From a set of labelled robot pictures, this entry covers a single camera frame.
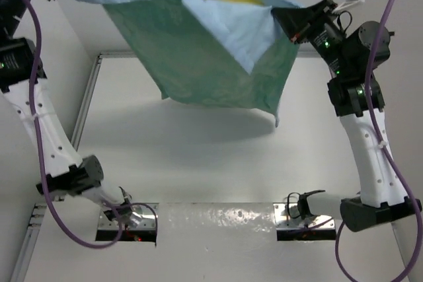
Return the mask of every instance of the green cloth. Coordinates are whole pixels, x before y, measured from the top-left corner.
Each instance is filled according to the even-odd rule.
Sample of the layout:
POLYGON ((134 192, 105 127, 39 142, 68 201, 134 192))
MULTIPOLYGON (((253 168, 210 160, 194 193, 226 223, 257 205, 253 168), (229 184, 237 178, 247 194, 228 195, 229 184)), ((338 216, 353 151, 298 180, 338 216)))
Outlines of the green cloth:
POLYGON ((139 0, 104 8, 163 99, 257 108, 278 118, 279 100, 298 52, 284 34, 248 74, 182 0, 139 0))

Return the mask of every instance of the light blue cloth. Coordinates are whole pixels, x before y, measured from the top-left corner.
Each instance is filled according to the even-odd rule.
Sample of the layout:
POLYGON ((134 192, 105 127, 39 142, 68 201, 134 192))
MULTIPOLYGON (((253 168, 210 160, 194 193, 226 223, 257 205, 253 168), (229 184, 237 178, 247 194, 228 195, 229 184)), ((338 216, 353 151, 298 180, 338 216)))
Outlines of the light blue cloth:
POLYGON ((171 97, 187 104, 258 108, 274 114, 277 118, 280 95, 295 60, 298 47, 289 42, 270 14, 270 10, 271 6, 299 7, 297 3, 286 0, 262 0, 267 6, 261 7, 220 0, 78 1, 104 5, 110 18, 161 89, 163 98, 171 97), (196 24, 196 21, 190 19, 190 16, 193 16, 200 24, 195 27, 188 26, 188 21, 191 25, 196 24), (170 43, 178 34, 174 30, 175 28, 181 30, 185 28, 185 34, 196 35, 191 40, 191 46, 189 46, 189 42, 184 42, 184 39, 173 44, 175 49, 179 44, 185 48, 183 52, 179 52, 179 55, 173 53, 174 50, 170 47, 170 43), (149 33, 154 30, 157 31, 157 36, 149 38, 149 33), (167 32, 167 38, 161 37, 164 30, 167 32), (218 46, 213 46, 214 40, 207 35, 206 31, 232 56, 235 64, 225 58, 225 52, 221 52, 218 46), (150 48, 149 50, 147 46, 150 46, 151 41, 156 44, 154 49, 150 48), (212 60, 211 56, 204 56, 203 61, 197 60, 187 64, 187 59, 192 60, 203 53, 195 54, 198 46, 207 48, 208 53, 213 53, 215 59, 212 60), (192 55, 184 55, 187 49, 192 52, 192 55), (172 56, 173 60, 169 60, 165 65, 163 56, 172 56), (204 78, 208 78, 209 84, 212 79, 220 83, 227 79, 227 83, 231 87, 226 86, 224 89, 216 87, 214 90, 203 89, 207 81, 203 83, 199 79, 192 80, 195 77, 192 66, 195 64, 201 65, 200 73, 204 78), (180 65, 185 69, 179 70, 175 65, 180 65), (244 77, 242 71, 237 71, 238 67, 245 72, 245 75, 250 75, 249 78, 244 77), (163 76, 162 73, 165 71, 161 71, 161 68, 167 71, 166 76, 163 76), (186 90, 190 88, 188 85, 192 87, 194 82, 197 87, 203 85, 203 87, 200 86, 201 94, 200 91, 197 92, 197 95, 201 95, 201 97, 195 96, 192 91, 176 93, 176 86, 179 85, 178 89, 181 90, 181 83, 175 83, 177 80, 175 72, 180 78, 185 76, 184 81, 182 79, 178 79, 178 81, 183 83, 186 90), (242 93, 230 96, 230 90, 242 93))

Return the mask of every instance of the cloth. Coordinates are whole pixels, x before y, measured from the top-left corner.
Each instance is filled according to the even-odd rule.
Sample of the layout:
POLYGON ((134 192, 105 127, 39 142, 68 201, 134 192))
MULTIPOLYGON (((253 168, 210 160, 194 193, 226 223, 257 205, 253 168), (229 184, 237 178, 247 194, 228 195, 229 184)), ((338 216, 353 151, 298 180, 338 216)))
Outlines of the cloth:
POLYGON ((162 98, 273 114, 296 58, 272 6, 222 0, 77 0, 101 4, 162 98))

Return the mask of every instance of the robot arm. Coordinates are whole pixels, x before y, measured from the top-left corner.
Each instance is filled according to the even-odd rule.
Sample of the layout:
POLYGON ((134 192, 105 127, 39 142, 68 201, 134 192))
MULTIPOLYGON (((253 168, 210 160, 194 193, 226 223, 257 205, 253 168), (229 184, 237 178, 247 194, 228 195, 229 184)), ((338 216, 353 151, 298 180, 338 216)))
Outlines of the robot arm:
MULTIPOLYGON (((273 8, 272 14, 293 43, 310 42, 329 66, 332 79, 328 94, 350 140, 360 177, 360 196, 345 198, 324 190, 304 193, 299 196, 298 212, 303 219, 330 215, 358 232, 413 215, 415 211, 382 150, 385 147, 391 152, 385 131, 385 102, 374 76, 371 99, 384 134, 382 145, 378 144, 364 94, 367 61, 379 23, 365 22, 346 37, 333 23, 340 15, 337 7, 332 0, 322 0, 304 9, 273 8)), ((389 58, 393 35, 385 28, 375 68, 389 58)))
MULTIPOLYGON (((35 47, 26 38, 13 38, 25 10, 21 0, 0 0, 0 89, 36 147, 34 118, 29 106, 29 78, 35 47)), ((104 179, 101 165, 94 155, 83 158, 72 147, 50 100, 42 64, 38 66, 34 94, 50 195, 80 195, 100 205, 106 216, 114 220, 114 214, 104 207, 103 202, 128 205, 130 197, 122 188, 104 179)), ((43 194, 41 184, 37 188, 43 194)), ((118 211, 123 219, 132 213, 131 207, 118 211)))

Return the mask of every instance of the metal plate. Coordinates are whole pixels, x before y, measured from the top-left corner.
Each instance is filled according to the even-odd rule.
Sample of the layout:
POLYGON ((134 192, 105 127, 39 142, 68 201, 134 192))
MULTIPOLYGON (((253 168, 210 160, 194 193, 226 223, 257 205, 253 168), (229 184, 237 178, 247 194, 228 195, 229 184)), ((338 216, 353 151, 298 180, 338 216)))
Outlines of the metal plate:
MULTIPOLYGON (((293 207, 296 207, 296 206, 297 206, 296 203, 289 203, 290 210, 292 210, 293 207)), ((276 230, 304 229, 306 225, 308 227, 314 227, 332 218, 330 216, 321 215, 321 216, 315 217, 314 219, 304 219, 304 220, 302 220, 301 218, 290 219, 287 214, 286 203, 275 203, 274 210, 275 210, 276 230)), ((331 220, 327 224, 324 224, 316 228, 316 230, 325 230, 325 229, 335 229, 334 220, 331 220)))
MULTIPOLYGON (((159 204, 157 203, 146 203, 155 212, 156 216, 159 211, 159 204)), ((134 213, 142 216, 139 220, 138 226, 132 226, 128 228, 129 231, 151 231, 155 230, 155 219, 153 213, 146 207, 135 206, 133 207, 134 213)), ((98 230, 118 230, 118 223, 115 221, 109 221, 104 213, 101 211, 98 217, 98 230)))
MULTIPOLYGON (((296 203, 289 203, 292 217, 298 215, 298 213, 295 213, 297 211, 296 207, 296 203)), ((276 237, 278 241, 336 239, 335 222, 331 219, 332 217, 321 215, 309 219, 292 218, 288 215, 287 208, 288 205, 286 203, 274 204, 276 237)))
MULTIPOLYGON (((157 217, 159 204, 147 203, 157 217)), ((150 209, 144 206, 134 206, 130 223, 127 223, 125 231, 122 233, 119 241, 136 242, 154 242, 157 243, 156 218, 150 209)), ((103 212, 98 217, 98 227, 96 241, 113 241, 118 234, 118 223, 109 221, 103 212)))

